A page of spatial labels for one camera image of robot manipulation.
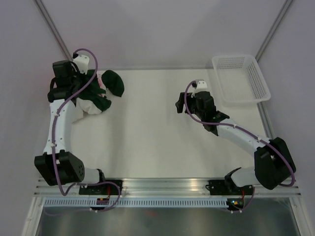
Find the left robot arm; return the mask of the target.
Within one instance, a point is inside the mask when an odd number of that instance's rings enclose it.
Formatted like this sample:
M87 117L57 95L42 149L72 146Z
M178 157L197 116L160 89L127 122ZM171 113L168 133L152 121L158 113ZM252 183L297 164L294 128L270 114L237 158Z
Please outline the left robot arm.
M100 169L89 169L71 150L71 128L78 109L78 99L71 96L86 84L89 57L80 55L73 61L53 63L54 78L50 83L49 135L43 154L36 156L34 165L49 186L68 183L90 184L101 195L107 190L105 176Z

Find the cream white t-shirt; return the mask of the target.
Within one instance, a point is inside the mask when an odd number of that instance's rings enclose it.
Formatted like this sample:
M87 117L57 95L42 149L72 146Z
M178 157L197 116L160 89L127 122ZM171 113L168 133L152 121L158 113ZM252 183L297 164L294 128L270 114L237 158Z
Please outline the cream white t-shirt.
M84 89L76 98L73 123L84 118L85 115L99 115L108 110L111 101L106 97L106 90L100 87Z

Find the white and green t-shirt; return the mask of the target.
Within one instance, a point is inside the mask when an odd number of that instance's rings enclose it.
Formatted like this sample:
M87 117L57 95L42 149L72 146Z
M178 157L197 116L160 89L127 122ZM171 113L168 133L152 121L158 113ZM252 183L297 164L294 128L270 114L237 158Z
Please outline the white and green t-shirt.
M125 86L121 77L116 72L112 70L106 70L102 74L101 78L104 85L106 86L106 93L110 92L114 96L122 97L125 91ZM97 76L95 76L87 86L89 89L92 87L99 87Z

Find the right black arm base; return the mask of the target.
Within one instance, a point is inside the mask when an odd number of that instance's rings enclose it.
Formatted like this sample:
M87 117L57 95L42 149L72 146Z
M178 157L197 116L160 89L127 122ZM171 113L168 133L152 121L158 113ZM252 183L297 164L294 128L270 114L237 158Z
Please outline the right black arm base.
M252 185L237 187L236 185L226 184L225 180L222 179L209 180L205 188L211 196L249 196L253 194Z

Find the white plastic basket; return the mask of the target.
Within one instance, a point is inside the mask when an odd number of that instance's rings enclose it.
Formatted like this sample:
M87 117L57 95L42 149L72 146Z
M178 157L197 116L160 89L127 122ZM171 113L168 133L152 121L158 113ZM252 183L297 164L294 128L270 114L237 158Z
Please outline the white plastic basket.
M212 65L226 105L258 104L271 98L254 56L214 56Z

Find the aluminium mounting rail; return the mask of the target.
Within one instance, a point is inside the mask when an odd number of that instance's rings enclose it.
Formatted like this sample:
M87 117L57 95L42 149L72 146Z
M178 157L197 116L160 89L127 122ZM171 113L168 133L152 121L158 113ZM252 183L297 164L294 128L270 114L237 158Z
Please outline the aluminium mounting rail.
M210 178L119 178L122 180L122 197L206 197L210 191L206 189ZM70 189L66 197L87 197L79 195L80 186ZM42 177L32 190L34 197L63 197L57 186L49 186ZM297 182L292 187L278 186L268 190L262 185L255 185L255 197L301 197Z

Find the pink t-shirt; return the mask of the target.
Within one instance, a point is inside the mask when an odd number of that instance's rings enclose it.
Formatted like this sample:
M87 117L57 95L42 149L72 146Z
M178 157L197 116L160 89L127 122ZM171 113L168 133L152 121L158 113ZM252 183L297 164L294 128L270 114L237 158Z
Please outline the pink t-shirt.
M101 97L104 97L106 95L106 86L104 85L103 81L102 81L102 72L98 72L97 73L97 80L98 80L98 84L99 87L102 89L103 93L99 94Z

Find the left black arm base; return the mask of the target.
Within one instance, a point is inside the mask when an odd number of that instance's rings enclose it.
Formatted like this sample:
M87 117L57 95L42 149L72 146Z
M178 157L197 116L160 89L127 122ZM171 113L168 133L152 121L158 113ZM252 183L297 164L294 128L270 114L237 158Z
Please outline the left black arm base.
M108 179L107 181L110 183L82 185L79 188L79 195L117 196L119 193L118 188L122 192L122 179Z

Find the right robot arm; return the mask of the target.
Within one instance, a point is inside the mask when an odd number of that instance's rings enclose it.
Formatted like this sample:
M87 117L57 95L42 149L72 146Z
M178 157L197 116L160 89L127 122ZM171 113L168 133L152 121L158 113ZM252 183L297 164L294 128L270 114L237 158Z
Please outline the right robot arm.
M186 113L214 135L227 139L253 157L254 165L236 168L225 175L225 189L230 194L238 193L242 187L260 184L272 190L277 186L295 183L296 167L286 142L279 137L270 139L258 136L238 125L230 116L217 110L208 91L182 92L175 103L177 113Z

